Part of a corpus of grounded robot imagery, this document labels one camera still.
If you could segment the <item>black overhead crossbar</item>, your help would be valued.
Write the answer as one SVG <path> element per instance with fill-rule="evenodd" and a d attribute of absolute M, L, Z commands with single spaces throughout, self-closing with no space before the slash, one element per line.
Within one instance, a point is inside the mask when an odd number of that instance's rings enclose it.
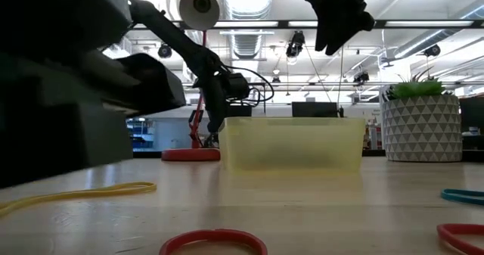
<path fill-rule="evenodd" d="M 312 30 L 316 20 L 221 20 L 208 30 Z M 484 29 L 484 20 L 375 20 L 374 29 L 465 30 Z"/>

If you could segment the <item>silver ceiling air duct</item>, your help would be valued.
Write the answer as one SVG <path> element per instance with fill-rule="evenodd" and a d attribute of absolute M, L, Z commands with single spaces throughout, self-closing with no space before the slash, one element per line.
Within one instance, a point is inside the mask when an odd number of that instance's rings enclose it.
<path fill-rule="evenodd" d="M 455 20 L 463 21 L 462 26 L 448 26 L 447 28 L 436 28 L 434 30 L 429 30 L 419 36 L 413 38 L 409 42 L 399 46 L 396 50 L 388 52 L 385 57 L 380 59 L 382 64 L 390 63 L 393 61 L 398 61 L 401 59 L 406 59 L 413 54 L 424 51 L 438 42 L 443 41 L 461 30 L 472 26 L 475 21 L 484 21 L 484 0 L 476 0 L 464 9 L 460 10 L 458 13 L 454 14 Z"/>
<path fill-rule="evenodd" d="M 229 20 L 267 19 L 273 0 L 223 0 L 225 16 Z M 262 35 L 240 34 L 231 36 L 234 55 L 240 59 L 255 58 L 262 43 Z"/>

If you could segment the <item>blue storage shelf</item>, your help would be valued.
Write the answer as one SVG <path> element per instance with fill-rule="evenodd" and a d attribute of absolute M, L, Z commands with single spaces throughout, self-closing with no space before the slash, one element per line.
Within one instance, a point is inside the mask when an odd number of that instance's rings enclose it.
<path fill-rule="evenodd" d="M 130 118 L 126 120 L 126 127 L 132 143 L 133 151 L 154 150 L 154 122 L 146 118 Z"/>

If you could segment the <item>yellow rubber band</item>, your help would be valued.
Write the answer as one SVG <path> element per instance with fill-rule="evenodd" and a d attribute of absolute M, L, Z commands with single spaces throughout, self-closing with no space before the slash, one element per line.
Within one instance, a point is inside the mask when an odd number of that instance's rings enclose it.
<path fill-rule="evenodd" d="M 10 213 L 13 213 L 15 210 L 52 201 L 134 195 L 149 193 L 156 190 L 157 185 L 152 182 L 128 182 L 102 188 L 93 188 L 78 191 L 64 191 L 55 194 L 44 194 L 33 197 L 25 197 L 17 199 L 15 201 L 0 203 L 0 219 Z"/>

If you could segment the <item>red desk lamp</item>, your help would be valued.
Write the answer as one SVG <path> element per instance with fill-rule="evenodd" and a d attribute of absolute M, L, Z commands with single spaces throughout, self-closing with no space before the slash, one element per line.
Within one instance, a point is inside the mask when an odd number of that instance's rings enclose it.
<path fill-rule="evenodd" d="M 192 30 L 202 32 L 202 46 L 206 47 L 206 30 L 213 28 L 218 21 L 220 7 L 216 0 L 180 0 L 179 13 L 181 19 Z M 220 153 L 215 148 L 203 148 L 198 135 L 198 126 L 203 117 L 203 95 L 197 103 L 197 109 L 189 119 L 191 129 L 191 148 L 169 149 L 162 152 L 161 159 L 165 161 L 215 161 L 220 159 Z"/>

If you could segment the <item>blue rubber band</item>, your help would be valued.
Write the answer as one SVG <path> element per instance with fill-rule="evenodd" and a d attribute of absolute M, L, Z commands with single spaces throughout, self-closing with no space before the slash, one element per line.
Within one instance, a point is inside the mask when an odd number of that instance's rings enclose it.
<path fill-rule="evenodd" d="M 447 201 L 484 206 L 484 191 L 447 188 L 441 191 L 440 197 Z"/>

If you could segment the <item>black monitor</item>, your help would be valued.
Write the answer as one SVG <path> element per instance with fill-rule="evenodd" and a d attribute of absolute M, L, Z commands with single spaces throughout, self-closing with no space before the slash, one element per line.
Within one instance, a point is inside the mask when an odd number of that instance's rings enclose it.
<path fill-rule="evenodd" d="M 462 131 L 484 135 L 484 98 L 461 98 L 459 101 Z"/>
<path fill-rule="evenodd" d="M 337 104 L 332 102 L 293 102 L 293 117 L 338 117 Z"/>

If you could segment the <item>yellow translucent plastic bin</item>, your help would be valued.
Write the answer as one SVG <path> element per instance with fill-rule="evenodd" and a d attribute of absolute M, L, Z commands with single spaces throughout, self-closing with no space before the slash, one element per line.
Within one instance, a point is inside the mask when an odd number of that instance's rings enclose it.
<path fill-rule="evenodd" d="M 233 173 L 359 170 L 365 136 L 362 118 L 229 117 L 219 150 Z"/>

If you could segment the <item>succulent in patterned white pot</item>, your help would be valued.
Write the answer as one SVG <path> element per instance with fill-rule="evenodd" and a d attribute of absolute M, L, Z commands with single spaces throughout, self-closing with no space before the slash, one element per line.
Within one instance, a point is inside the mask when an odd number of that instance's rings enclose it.
<path fill-rule="evenodd" d="M 383 148 L 396 162 L 462 160 L 460 103 L 428 70 L 380 91 Z"/>

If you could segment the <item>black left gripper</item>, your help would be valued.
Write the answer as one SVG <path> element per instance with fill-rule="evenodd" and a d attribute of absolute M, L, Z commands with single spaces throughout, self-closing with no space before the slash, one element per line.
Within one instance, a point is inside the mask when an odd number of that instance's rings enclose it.
<path fill-rule="evenodd" d="M 228 108 L 224 106 L 225 96 L 221 78 L 227 72 L 222 69 L 223 63 L 219 56 L 208 48 L 198 45 L 191 59 L 191 70 L 197 76 L 206 103 L 209 116 L 207 129 L 210 133 L 217 133 L 224 119 L 228 115 Z"/>

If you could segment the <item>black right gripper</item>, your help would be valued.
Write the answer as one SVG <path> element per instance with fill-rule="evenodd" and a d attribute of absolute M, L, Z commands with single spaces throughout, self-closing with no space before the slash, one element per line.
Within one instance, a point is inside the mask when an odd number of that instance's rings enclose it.
<path fill-rule="evenodd" d="M 336 53 L 354 35 L 374 28 L 374 18 L 365 10 L 365 0 L 305 0 L 316 13 L 315 50 Z"/>

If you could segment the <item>red rubber band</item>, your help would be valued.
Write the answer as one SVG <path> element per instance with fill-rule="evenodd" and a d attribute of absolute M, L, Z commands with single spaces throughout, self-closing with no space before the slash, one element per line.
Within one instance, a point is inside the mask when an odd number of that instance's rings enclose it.
<path fill-rule="evenodd" d="M 198 241 L 242 244 L 249 247 L 255 255 L 268 255 L 268 248 L 260 238 L 234 229 L 204 229 L 182 233 L 165 241 L 159 255 L 173 255 L 179 248 Z"/>
<path fill-rule="evenodd" d="M 458 235 L 484 236 L 484 225 L 446 223 L 436 227 L 439 239 L 465 255 L 484 255 L 484 249 L 458 238 Z"/>

